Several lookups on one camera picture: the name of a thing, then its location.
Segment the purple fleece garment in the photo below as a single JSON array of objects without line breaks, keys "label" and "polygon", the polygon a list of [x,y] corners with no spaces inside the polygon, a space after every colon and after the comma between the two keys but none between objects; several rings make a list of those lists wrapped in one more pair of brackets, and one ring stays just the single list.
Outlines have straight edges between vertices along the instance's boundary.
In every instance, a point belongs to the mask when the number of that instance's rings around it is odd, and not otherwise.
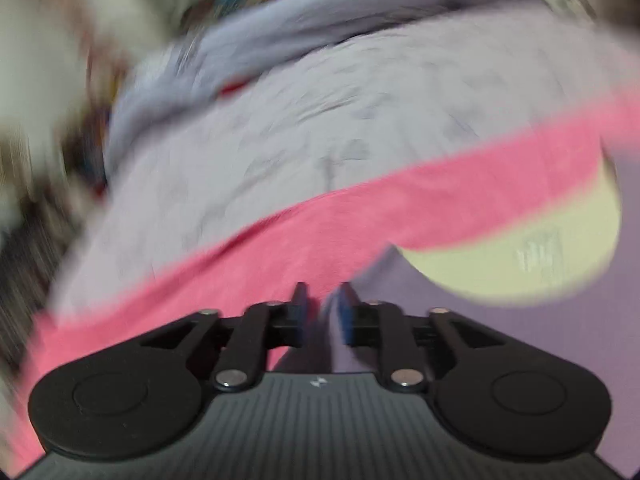
[{"label": "purple fleece garment", "polygon": [[333,298],[319,322],[331,377],[288,386],[279,468],[292,479],[626,479],[639,470],[639,162],[612,162],[622,202],[605,268],[567,295],[490,306],[450,292],[396,249],[352,283],[428,331],[422,392],[393,392],[349,349]]}]

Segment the lavender patterned bed sheet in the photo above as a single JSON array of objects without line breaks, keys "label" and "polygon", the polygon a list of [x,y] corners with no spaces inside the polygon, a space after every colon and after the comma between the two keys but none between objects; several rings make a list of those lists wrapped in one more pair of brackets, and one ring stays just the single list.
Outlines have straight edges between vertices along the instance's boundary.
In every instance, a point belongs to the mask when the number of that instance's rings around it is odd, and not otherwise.
[{"label": "lavender patterned bed sheet", "polygon": [[638,77],[636,30],[560,18],[535,0],[312,52],[139,136],[49,310],[98,310],[274,212],[514,136]]}]

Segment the pink towel blanket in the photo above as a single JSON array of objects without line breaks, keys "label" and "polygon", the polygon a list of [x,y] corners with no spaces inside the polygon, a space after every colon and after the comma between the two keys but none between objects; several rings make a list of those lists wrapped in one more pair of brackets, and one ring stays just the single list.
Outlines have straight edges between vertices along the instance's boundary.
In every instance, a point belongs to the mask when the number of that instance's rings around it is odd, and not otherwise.
[{"label": "pink towel blanket", "polygon": [[285,297],[298,281],[323,298],[390,245],[425,249],[485,236],[584,184],[605,140],[638,142],[637,89],[510,140],[277,212],[75,322],[39,315],[15,412],[3,428],[8,474],[20,474],[42,455],[27,400],[55,367],[203,308],[239,314],[253,302]]}]

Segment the red item under duvet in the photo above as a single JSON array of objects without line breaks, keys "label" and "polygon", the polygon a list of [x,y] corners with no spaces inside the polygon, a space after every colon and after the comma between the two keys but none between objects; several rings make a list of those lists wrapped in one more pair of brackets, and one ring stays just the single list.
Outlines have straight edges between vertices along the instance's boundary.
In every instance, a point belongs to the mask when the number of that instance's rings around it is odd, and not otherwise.
[{"label": "red item under duvet", "polygon": [[253,81],[251,79],[244,80],[232,80],[223,84],[217,93],[218,99],[227,99],[229,96],[233,96],[235,93],[240,92]]}]

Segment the blue-grey floral duvet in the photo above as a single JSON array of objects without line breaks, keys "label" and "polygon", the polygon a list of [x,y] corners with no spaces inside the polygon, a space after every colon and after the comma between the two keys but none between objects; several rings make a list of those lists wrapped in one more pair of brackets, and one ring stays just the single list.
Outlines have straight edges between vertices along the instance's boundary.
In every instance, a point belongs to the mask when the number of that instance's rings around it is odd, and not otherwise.
[{"label": "blue-grey floral duvet", "polygon": [[114,174],[145,134],[248,79],[317,49],[428,16],[501,0],[272,0],[192,32],[139,63],[112,111],[103,149]]}]

